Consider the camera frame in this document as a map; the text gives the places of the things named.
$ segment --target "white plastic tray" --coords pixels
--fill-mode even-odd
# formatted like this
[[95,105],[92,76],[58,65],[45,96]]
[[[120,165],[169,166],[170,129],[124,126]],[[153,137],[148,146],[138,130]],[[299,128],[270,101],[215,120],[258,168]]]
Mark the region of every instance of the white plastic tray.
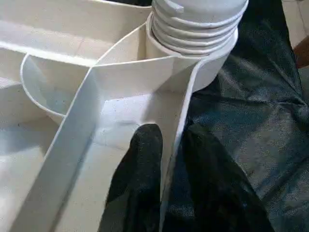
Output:
[[150,12],[97,0],[1,4],[0,231],[96,232],[144,123],[162,130],[166,203],[191,94],[213,81],[238,32],[225,49],[186,58],[153,38]]

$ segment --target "black fabric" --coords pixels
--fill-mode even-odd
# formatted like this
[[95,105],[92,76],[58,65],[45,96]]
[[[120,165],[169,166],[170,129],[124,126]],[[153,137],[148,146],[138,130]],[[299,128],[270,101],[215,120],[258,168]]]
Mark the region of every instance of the black fabric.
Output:
[[[249,1],[236,47],[214,82],[191,98],[186,131],[195,124],[208,128],[245,171],[275,231],[309,231],[309,108],[281,0]],[[200,228],[187,146],[182,140],[164,232]]]
[[134,133],[113,175],[99,232],[158,232],[162,145],[155,124]]
[[246,175],[216,137],[194,124],[184,133],[183,144],[195,231],[273,232]]

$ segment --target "plastic compartment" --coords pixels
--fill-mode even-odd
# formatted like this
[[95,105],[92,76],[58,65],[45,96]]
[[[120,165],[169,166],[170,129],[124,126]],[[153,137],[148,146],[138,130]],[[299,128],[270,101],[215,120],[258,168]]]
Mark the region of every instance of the plastic compartment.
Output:
[[[112,175],[135,129],[144,123],[158,124],[163,133],[164,189],[167,167],[178,147],[186,116],[183,106],[188,105],[193,86],[189,84],[192,67],[179,65],[176,60],[167,57],[92,68],[13,232],[21,228],[48,231],[51,227],[57,232],[96,231]],[[72,182],[78,166],[76,181]],[[75,184],[66,198],[72,183]],[[61,214],[53,225],[61,206]]]
[[60,124],[88,69],[26,55],[20,74],[28,97]]
[[58,129],[19,81],[24,54],[0,49],[0,231],[21,207]]
[[90,66],[144,23],[150,11],[101,0],[5,1],[0,47]]

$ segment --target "white plastic surface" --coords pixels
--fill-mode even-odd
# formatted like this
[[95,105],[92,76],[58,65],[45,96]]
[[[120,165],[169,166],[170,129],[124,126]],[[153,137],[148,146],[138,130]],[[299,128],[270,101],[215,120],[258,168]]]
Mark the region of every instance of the white plastic surface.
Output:
[[8,231],[58,129],[19,81],[24,54],[0,49],[0,231]]
[[222,26],[246,10],[247,0],[154,0],[172,21],[188,25]]
[[60,124],[88,68],[26,55],[20,69],[28,97]]
[[103,0],[1,1],[0,47],[91,66],[150,11]]
[[[228,43],[247,6],[248,0],[154,0],[150,28],[168,49],[184,56],[206,56]],[[214,22],[220,14],[232,13]]]

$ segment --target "floor tile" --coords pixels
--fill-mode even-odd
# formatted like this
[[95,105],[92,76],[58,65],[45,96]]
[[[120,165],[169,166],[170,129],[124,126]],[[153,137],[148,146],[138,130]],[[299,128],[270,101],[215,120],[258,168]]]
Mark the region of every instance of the floor tile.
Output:
[[282,5],[286,23],[289,28],[291,45],[292,47],[295,47],[306,37],[306,32],[298,8],[298,3],[297,1],[283,1]]
[[298,3],[301,16],[303,18],[305,31],[309,36],[309,0],[300,1]]

